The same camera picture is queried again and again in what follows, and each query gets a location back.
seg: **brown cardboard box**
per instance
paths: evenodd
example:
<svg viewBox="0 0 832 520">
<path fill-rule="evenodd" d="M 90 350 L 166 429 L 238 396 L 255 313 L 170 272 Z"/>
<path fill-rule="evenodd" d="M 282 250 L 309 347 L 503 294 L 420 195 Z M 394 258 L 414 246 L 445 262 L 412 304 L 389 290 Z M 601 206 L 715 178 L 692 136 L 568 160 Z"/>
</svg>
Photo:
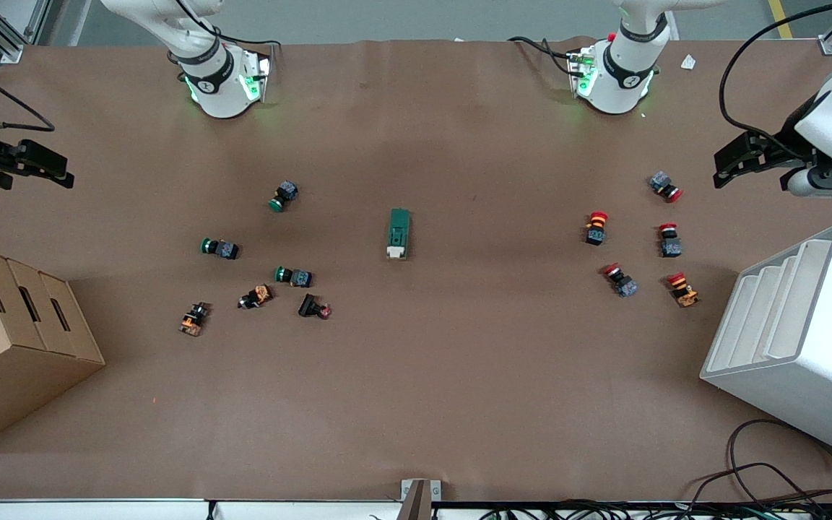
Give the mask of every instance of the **brown cardboard box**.
<svg viewBox="0 0 832 520">
<path fill-rule="evenodd" d="M 0 256 L 0 431 L 103 365 L 69 286 Z"/>
</svg>

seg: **electrical component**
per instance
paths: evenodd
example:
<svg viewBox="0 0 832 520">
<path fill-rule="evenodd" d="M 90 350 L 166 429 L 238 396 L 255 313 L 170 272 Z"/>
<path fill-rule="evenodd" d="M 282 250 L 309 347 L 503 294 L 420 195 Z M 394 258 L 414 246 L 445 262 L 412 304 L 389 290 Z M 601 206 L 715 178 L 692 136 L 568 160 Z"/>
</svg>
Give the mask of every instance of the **electrical component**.
<svg viewBox="0 0 832 520">
<path fill-rule="evenodd" d="M 265 284 L 257 285 L 247 295 L 240 297 L 237 307 L 240 309 L 257 309 L 261 304 L 274 298 L 272 291 Z"/>
<path fill-rule="evenodd" d="M 204 254 L 217 254 L 227 260 L 236 260 L 240 253 L 240 246 L 228 243 L 225 240 L 204 239 L 201 241 L 201 252 Z"/>
<path fill-rule="evenodd" d="M 406 260 L 410 251 L 410 211 L 402 207 L 390 210 L 390 225 L 387 227 L 387 258 Z"/>
<path fill-rule="evenodd" d="M 208 116 L 233 118 L 264 99 L 271 60 L 224 42 L 204 19 L 222 0 L 102 0 L 108 10 L 165 43 L 184 72 L 191 99 Z"/>
<path fill-rule="evenodd" d="M 313 273 L 278 266 L 274 270 L 274 281 L 290 284 L 291 287 L 310 287 L 313 282 Z"/>
<path fill-rule="evenodd" d="M 647 183 L 650 184 L 651 190 L 654 190 L 656 194 L 666 199 L 667 203 L 675 203 L 683 196 L 683 190 L 676 187 L 670 176 L 662 171 L 656 172 L 653 177 L 650 177 Z"/>
<path fill-rule="evenodd" d="M 182 324 L 178 327 L 178 330 L 181 330 L 189 336 L 197 337 L 201 334 L 201 327 L 207 314 L 207 303 L 195 303 L 191 306 L 191 310 L 187 315 L 182 318 Z"/>
<path fill-rule="evenodd" d="M 628 298 L 628 296 L 632 296 L 638 292 L 638 283 L 621 272 L 621 267 L 618 264 L 611 264 L 611 266 L 605 267 L 603 272 L 612 281 L 612 285 L 615 286 L 615 292 L 618 293 L 618 296 Z"/>
<path fill-rule="evenodd" d="M 574 96 L 587 98 L 599 76 L 599 68 L 595 65 L 595 48 L 584 47 L 578 53 L 571 53 L 567 56 L 567 65 L 571 72 L 577 73 L 569 75 L 571 92 Z"/>
<path fill-rule="evenodd" d="M 303 302 L 300 302 L 300 309 L 298 309 L 298 315 L 301 317 L 317 316 L 320 319 L 327 319 L 331 313 L 333 313 L 333 309 L 325 303 L 323 305 L 317 303 L 316 296 L 313 296 L 313 294 L 304 296 Z"/>
<path fill-rule="evenodd" d="M 590 214 L 590 222 L 586 225 L 586 243 L 593 246 L 601 246 L 605 240 L 605 221 L 608 214 L 601 211 L 593 211 Z"/>
<path fill-rule="evenodd" d="M 660 224 L 660 254 L 664 258 L 675 258 L 683 254 L 680 235 L 676 233 L 676 223 Z"/>
<path fill-rule="evenodd" d="M 285 204 L 293 201 L 298 196 L 297 184 L 291 181 L 284 181 L 274 191 L 274 197 L 268 201 L 268 207 L 272 208 L 274 213 L 281 213 L 285 210 Z"/>
<path fill-rule="evenodd" d="M 683 273 L 668 276 L 667 283 L 673 287 L 670 294 L 673 295 L 673 298 L 676 298 L 676 303 L 679 303 L 680 307 L 693 306 L 698 302 L 699 293 L 693 290 L 693 286 L 689 285 L 689 282 L 686 281 L 686 275 Z"/>
</svg>

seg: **black cable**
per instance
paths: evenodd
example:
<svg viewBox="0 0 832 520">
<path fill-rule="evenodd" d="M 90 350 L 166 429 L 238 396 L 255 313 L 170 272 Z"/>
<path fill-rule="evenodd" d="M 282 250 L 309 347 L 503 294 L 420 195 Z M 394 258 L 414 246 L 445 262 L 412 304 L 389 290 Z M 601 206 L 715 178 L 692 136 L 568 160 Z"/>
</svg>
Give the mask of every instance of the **black cable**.
<svg viewBox="0 0 832 520">
<path fill-rule="evenodd" d="M 776 419 L 753 419 L 752 421 L 747 421 L 747 422 L 744 422 L 742 425 L 739 425 L 739 427 L 737 427 L 734 430 L 733 434 L 730 434 L 730 439 L 727 441 L 727 444 L 729 444 L 729 447 L 727 447 L 727 455 L 729 455 L 729 460 L 730 460 L 731 467 L 736 467 L 737 457 L 736 457 L 735 452 L 734 452 L 735 451 L 734 450 L 734 445 L 737 442 L 737 437 L 739 437 L 740 432 L 742 432 L 744 429 L 750 427 L 751 425 L 757 425 L 757 424 L 777 425 L 777 427 L 785 428 L 785 429 L 788 429 L 790 431 L 794 431 L 794 432 L 802 435 L 803 437 L 808 438 L 808 440 L 812 441 L 814 444 L 818 445 L 818 448 L 820 448 L 827 455 L 830 455 L 830 458 L 832 458 L 832 448 L 830 448 L 828 445 L 824 444 L 823 442 L 819 441 L 817 438 L 813 438 L 813 437 L 811 437 L 811 435 L 808 435 L 805 432 L 801 431 L 800 429 L 793 427 L 793 425 L 790 425 L 787 422 L 779 421 L 779 420 L 776 420 Z M 737 478 L 737 481 L 740 483 L 740 487 L 742 487 L 744 491 L 747 491 L 747 494 L 750 494 L 749 490 L 747 490 L 746 484 L 744 484 L 743 481 L 742 481 L 742 478 L 740 478 L 740 472 L 735 473 L 734 477 Z M 795 488 L 795 490 L 798 491 L 798 493 L 803 493 L 803 491 L 800 490 L 800 488 L 797 487 L 793 482 L 790 483 L 790 484 L 792 484 L 792 487 Z"/>
<path fill-rule="evenodd" d="M 551 50 L 551 45 L 548 44 L 548 42 L 547 42 L 547 38 L 542 38 L 541 39 L 541 44 L 547 50 L 548 55 L 551 56 L 551 61 L 554 62 L 554 66 L 556 66 L 558 69 L 560 69 L 561 72 L 566 73 L 568 76 L 574 76 L 574 78 L 582 78 L 584 76 L 584 73 L 582 73 L 582 72 L 577 72 L 575 70 L 570 70 L 570 69 L 564 69 L 564 66 L 560 65 L 560 62 L 558 62 L 558 57 L 554 56 L 555 52 Z"/>
<path fill-rule="evenodd" d="M 215 36 L 219 36 L 223 40 L 228 40 L 228 42 L 234 42 L 234 43 L 250 43 L 250 44 L 254 44 L 255 46 L 266 46 L 267 44 L 269 44 L 269 46 L 281 46 L 281 42 L 278 42 L 278 40 L 241 40 L 240 38 L 234 38 L 233 36 L 227 36 L 227 34 L 224 34 L 224 33 L 220 32 L 219 27 L 215 27 L 214 25 L 212 25 L 211 27 L 207 27 L 207 26 L 204 25 L 204 23 L 201 23 L 201 21 L 198 21 L 198 17 L 194 16 L 194 13 L 191 12 L 191 9 L 188 9 L 188 7 L 185 6 L 183 0 L 175 0 L 175 2 L 178 4 L 179 7 L 181 7 L 181 10 L 185 11 L 185 14 L 188 15 L 188 17 L 189 17 L 189 19 L 191 19 L 191 21 L 194 21 L 196 24 L 198 24 L 198 27 L 201 27 L 202 29 L 206 30 L 206 32 L 208 32 L 210 34 L 214 34 Z"/>
<path fill-rule="evenodd" d="M 38 127 L 38 126 L 34 126 L 34 125 L 25 125 L 23 123 L 2 122 L 2 123 L 0 123 L 0 125 L 2 125 L 2 128 L 4 128 L 4 129 L 27 129 L 28 131 L 55 131 L 56 127 L 53 125 L 53 123 L 51 123 L 50 121 L 47 121 L 47 118 L 44 118 L 44 116 L 42 116 L 40 114 L 40 112 L 37 112 L 37 110 L 34 110 L 30 106 L 27 106 L 26 102 L 23 102 L 19 98 L 16 98 L 13 95 L 10 95 L 9 91 L 3 89 L 2 87 L 0 87 L 0 93 L 2 93 L 2 95 L 6 96 L 6 98 L 9 98 L 10 100 L 17 103 L 17 105 L 20 106 L 21 108 L 24 108 L 25 110 L 27 110 L 27 112 L 30 112 L 30 114 L 35 116 L 37 119 L 40 119 L 40 122 L 42 122 L 44 125 L 46 125 L 45 127 Z"/>
<path fill-rule="evenodd" d="M 693 509 L 696 507 L 697 502 L 699 501 L 699 497 L 702 496 L 702 491 L 706 488 L 709 484 L 713 481 L 719 480 L 719 478 L 724 478 L 730 475 L 733 475 L 739 471 L 743 471 L 746 469 L 750 469 L 751 467 L 772 467 L 772 464 L 767 463 L 750 463 L 750 464 L 743 464 L 741 467 L 734 467 L 725 471 L 720 471 L 719 473 L 712 474 L 712 476 L 706 478 L 702 484 L 699 485 L 699 488 L 695 491 L 695 495 L 693 499 L 689 502 L 689 506 L 686 507 L 683 511 L 677 511 L 676 518 L 677 520 L 683 519 L 687 516 Z"/>
<path fill-rule="evenodd" d="M 792 501 L 795 501 L 795 500 L 798 500 L 798 499 L 815 499 L 817 497 L 823 497 L 825 495 L 832 495 L 832 490 L 807 490 L 807 491 L 805 491 L 805 494 L 802 495 L 802 496 L 799 496 L 797 494 L 792 494 L 792 495 L 786 495 L 784 497 L 775 497 L 775 498 L 771 498 L 771 499 L 765 499 L 765 500 L 763 500 L 763 502 L 764 503 L 769 503 L 769 504 L 776 504 L 776 506 L 778 506 L 779 504 L 791 503 Z"/>
<path fill-rule="evenodd" d="M 735 444 L 735 441 L 737 440 L 737 436 L 740 434 L 740 431 L 742 431 L 743 428 L 746 428 L 747 425 L 750 425 L 750 424 L 753 424 L 753 422 L 748 421 L 748 422 L 744 422 L 742 425 L 739 425 L 739 427 L 737 427 L 737 429 L 735 429 L 734 432 L 730 434 L 729 440 L 727 440 L 727 454 L 729 454 L 730 467 L 737 467 L 737 457 L 736 457 L 735 452 L 734 452 L 734 444 Z M 795 493 L 798 493 L 799 495 L 805 494 L 805 490 L 803 490 L 798 484 L 795 483 L 795 481 L 793 481 L 791 478 L 789 478 L 785 473 L 783 473 L 781 470 L 779 470 L 779 468 L 775 467 L 775 465 L 765 464 L 764 467 L 768 467 L 769 469 L 773 470 L 780 477 L 782 477 L 782 480 L 785 480 L 786 482 L 788 482 L 789 486 L 792 486 L 792 489 L 795 490 Z M 757 507 L 759 507 L 760 510 L 765 511 L 766 513 L 772 514 L 772 516 L 775 516 L 776 518 L 779 518 L 779 520 L 785 520 L 785 518 L 783 516 L 779 516 L 778 514 L 774 513 L 771 508 L 769 508 L 767 506 L 764 506 L 762 501 L 760 501 L 758 498 L 756 498 L 755 495 L 753 495 L 753 492 L 750 491 L 750 488 L 746 485 L 746 483 L 743 481 L 743 478 L 740 476 L 740 471 L 734 472 L 734 477 L 737 480 L 737 484 L 740 484 L 740 487 L 743 489 L 743 493 L 746 493 L 747 496 L 750 497 L 750 500 L 752 500 L 753 503 Z M 820 507 L 818 505 L 818 503 L 816 503 L 814 500 L 811 500 L 811 499 L 807 499 L 807 500 L 809 500 L 809 502 L 811 504 L 813 504 L 815 507 L 818 507 L 818 508 Z"/>
<path fill-rule="evenodd" d="M 562 57 L 562 59 L 567 59 L 568 53 L 573 52 L 573 51 L 568 51 L 567 53 L 556 53 L 555 51 L 548 50 L 542 44 L 539 44 L 538 42 L 535 42 L 534 40 L 528 39 L 524 36 L 513 36 L 512 38 L 509 38 L 508 40 L 506 40 L 506 42 L 527 43 L 527 44 L 529 44 L 529 46 L 534 47 L 535 50 L 540 52 L 540 53 L 550 53 L 551 56 Z"/>
<path fill-rule="evenodd" d="M 534 47 L 534 49 L 540 53 L 545 53 L 545 55 L 551 56 L 551 61 L 554 62 L 554 65 L 560 69 L 561 72 L 567 74 L 568 76 L 574 76 L 574 78 L 582 78 L 584 74 L 581 72 L 577 72 L 575 70 L 570 70 L 564 67 L 564 65 L 560 65 L 559 59 L 567 59 L 570 53 L 577 52 L 580 49 L 572 49 L 565 53 L 558 53 L 551 49 L 550 43 L 547 42 L 547 38 L 541 39 L 541 44 L 532 42 L 532 40 L 524 37 L 524 36 L 513 36 L 512 38 L 508 39 L 509 42 L 517 42 L 517 43 L 528 43 L 529 46 Z"/>
<path fill-rule="evenodd" d="M 770 23 L 769 25 L 763 27 L 763 29 L 760 29 L 759 32 L 757 32 L 756 34 L 753 34 L 753 36 L 750 36 L 750 39 L 746 40 L 746 42 L 744 42 L 740 46 L 740 48 L 737 49 L 737 52 L 734 53 L 733 57 L 731 57 L 730 62 L 727 63 L 727 67 L 724 69 L 724 73 L 721 76 L 721 85 L 719 87 L 719 92 L 717 93 L 717 102 L 719 102 L 719 106 L 721 108 L 721 116 L 725 118 L 725 121 L 729 122 L 731 125 L 739 129 L 744 129 L 744 131 L 752 131 L 758 133 L 759 135 L 762 135 L 763 137 L 769 139 L 769 141 L 772 142 L 772 144 L 779 146 L 779 148 L 782 148 L 784 152 L 791 155 L 792 157 L 795 157 L 796 159 L 803 160 L 803 157 L 800 157 L 800 155 L 798 155 L 795 151 L 790 150 L 785 144 L 782 144 L 782 142 L 780 142 L 772 135 L 766 133 L 765 131 L 762 131 L 762 129 L 753 127 L 746 123 L 739 122 L 735 118 L 731 118 L 730 114 L 727 112 L 727 105 L 724 100 L 725 87 L 727 86 L 727 78 L 729 78 L 730 76 L 730 70 L 734 68 L 734 64 L 737 63 L 737 59 L 739 59 L 740 55 L 742 55 L 743 52 L 747 50 L 747 47 L 749 47 L 750 44 L 758 40 L 760 36 L 763 36 L 763 34 L 769 33 L 770 30 L 776 29 L 776 27 L 780 27 L 782 25 L 785 25 L 786 23 L 795 20 L 800 20 L 803 19 L 803 17 L 809 17 L 813 14 L 826 13 L 828 11 L 832 11 L 832 4 L 826 4 L 826 6 L 813 7 L 813 9 L 808 9 L 798 14 L 792 14 L 790 17 L 785 17 L 785 19 L 780 19 L 773 23 Z"/>
<path fill-rule="evenodd" d="M 527 516 L 529 518 L 532 518 L 532 520 L 541 520 L 540 518 L 538 518 L 534 514 L 529 513 L 528 510 L 516 509 L 516 508 L 491 509 L 486 514 L 483 514 L 483 516 L 481 516 L 477 520 L 486 520 L 489 517 L 494 516 L 494 514 L 499 514 L 499 513 L 505 513 L 506 518 L 518 518 L 518 517 L 516 517 L 516 514 L 513 513 L 513 511 L 518 511 L 519 513 L 527 514 Z"/>
</svg>

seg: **brown paper surface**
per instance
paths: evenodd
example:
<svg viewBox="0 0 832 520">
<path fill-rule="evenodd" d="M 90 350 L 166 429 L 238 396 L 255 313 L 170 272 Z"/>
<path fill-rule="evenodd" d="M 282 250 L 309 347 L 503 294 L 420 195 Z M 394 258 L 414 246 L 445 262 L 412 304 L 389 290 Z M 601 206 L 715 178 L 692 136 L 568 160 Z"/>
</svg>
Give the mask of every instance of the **brown paper surface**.
<svg viewBox="0 0 832 520">
<path fill-rule="evenodd" d="M 288 46 L 270 103 L 232 121 L 202 115 L 165 49 L 27 49 L 0 82 L 57 132 L 0 139 L 39 139 L 77 181 L 0 191 L 0 254 L 71 280 L 107 365 L 0 434 L 0 497 L 383 499 L 405 477 L 459 500 L 690 497 L 763 416 L 698 378 L 737 273 L 832 225 L 832 201 L 783 194 L 776 172 L 714 190 L 737 44 L 670 43 L 624 116 L 511 43 Z M 775 131 L 830 69 L 811 40 L 756 44 L 733 115 Z M 1 118 L 30 120 L 0 96 Z M 676 204 L 646 185 L 661 169 Z M 285 178 L 300 196 L 273 214 Z M 402 263 L 384 258 L 393 207 L 412 212 Z M 601 247 L 581 239 L 595 210 Z M 670 220 L 677 259 L 658 253 Z M 204 237 L 242 256 L 204 256 Z M 633 298 L 601 275 L 613 262 Z M 314 273 L 328 321 L 297 316 L 279 265 Z M 680 270 L 690 309 L 662 282 Z M 275 299 L 238 310 L 260 283 Z M 178 323 L 199 300 L 194 339 Z M 750 429 L 737 451 L 832 488 L 796 435 Z"/>
</svg>

